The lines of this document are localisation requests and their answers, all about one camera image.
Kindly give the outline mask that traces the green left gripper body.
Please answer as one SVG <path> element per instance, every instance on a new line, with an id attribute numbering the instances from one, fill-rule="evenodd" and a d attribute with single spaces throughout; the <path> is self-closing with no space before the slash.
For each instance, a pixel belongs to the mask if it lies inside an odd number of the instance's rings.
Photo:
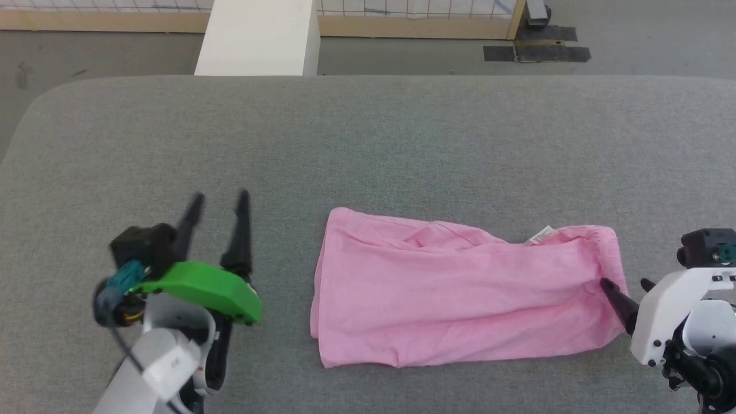
<path id="1" fill-rule="evenodd" d="M 159 280 L 147 279 L 149 269 L 127 262 L 94 293 L 92 309 L 102 327 L 130 327 L 147 311 L 147 300 L 170 294 L 200 305 L 235 323 L 260 323 L 263 302 L 255 289 L 237 275 L 201 262 L 175 263 Z"/>

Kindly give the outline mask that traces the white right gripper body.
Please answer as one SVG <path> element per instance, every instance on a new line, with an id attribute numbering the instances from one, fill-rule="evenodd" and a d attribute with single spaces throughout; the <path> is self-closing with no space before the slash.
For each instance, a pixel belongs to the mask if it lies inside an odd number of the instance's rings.
<path id="1" fill-rule="evenodd" d="M 662 362 L 664 343 L 712 290 L 733 289 L 736 267 L 700 267 L 666 275 L 642 299 L 631 335 L 631 353 L 642 365 Z"/>

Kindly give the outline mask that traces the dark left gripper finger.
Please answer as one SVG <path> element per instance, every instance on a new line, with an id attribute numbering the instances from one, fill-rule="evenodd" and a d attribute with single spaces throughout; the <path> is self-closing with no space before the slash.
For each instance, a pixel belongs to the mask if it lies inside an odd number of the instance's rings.
<path id="1" fill-rule="evenodd" d="M 251 282 L 252 235 L 249 191 L 242 190 L 240 192 L 235 213 L 236 224 L 232 231 L 229 246 L 221 256 L 220 266 L 224 270 L 239 276 L 245 282 Z"/>
<path id="2" fill-rule="evenodd" d="M 195 193 L 187 205 L 184 214 L 176 227 L 175 254 L 179 261 L 186 261 L 191 247 L 191 238 L 194 229 L 200 222 L 204 207 L 205 196 L 201 192 Z"/>

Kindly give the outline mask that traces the pink garment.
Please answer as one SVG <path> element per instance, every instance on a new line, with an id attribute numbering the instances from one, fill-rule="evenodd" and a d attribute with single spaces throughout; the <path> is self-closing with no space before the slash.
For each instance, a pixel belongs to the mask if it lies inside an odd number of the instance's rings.
<path id="1" fill-rule="evenodd" d="M 559 357 L 623 332 L 600 288 L 627 291 L 612 228 L 513 243 L 467 225 L 331 210 L 310 332 L 326 369 Z"/>

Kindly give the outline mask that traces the short black floor tape patch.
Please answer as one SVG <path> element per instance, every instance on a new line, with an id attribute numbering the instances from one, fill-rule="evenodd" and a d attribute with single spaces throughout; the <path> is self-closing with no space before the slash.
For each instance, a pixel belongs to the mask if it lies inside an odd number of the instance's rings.
<path id="1" fill-rule="evenodd" d="M 517 32 L 516 40 L 563 40 L 578 41 L 575 27 L 548 25 L 524 26 Z"/>

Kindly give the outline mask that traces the long black floor tape strip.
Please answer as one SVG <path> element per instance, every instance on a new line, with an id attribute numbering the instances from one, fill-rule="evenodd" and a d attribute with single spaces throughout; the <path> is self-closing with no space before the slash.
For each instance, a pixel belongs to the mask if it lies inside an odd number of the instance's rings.
<path id="1" fill-rule="evenodd" d="M 586 63 L 591 59 L 591 50 L 586 47 L 567 45 L 485 45 L 485 62 L 568 62 Z"/>

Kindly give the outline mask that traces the grey metal screen foot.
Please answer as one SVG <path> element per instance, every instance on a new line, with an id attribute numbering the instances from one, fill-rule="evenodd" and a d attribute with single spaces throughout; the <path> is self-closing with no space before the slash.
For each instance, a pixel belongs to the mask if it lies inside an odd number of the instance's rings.
<path id="1" fill-rule="evenodd" d="M 526 25 L 533 29 L 542 29 L 549 25 L 551 8 L 545 0 L 526 0 Z"/>

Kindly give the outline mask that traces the white box pedestal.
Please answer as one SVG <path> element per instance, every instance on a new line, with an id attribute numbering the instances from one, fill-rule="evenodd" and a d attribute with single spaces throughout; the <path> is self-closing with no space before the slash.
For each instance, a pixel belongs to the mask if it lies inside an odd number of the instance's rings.
<path id="1" fill-rule="evenodd" d="M 315 0 L 214 0 L 198 76 L 316 76 Z"/>

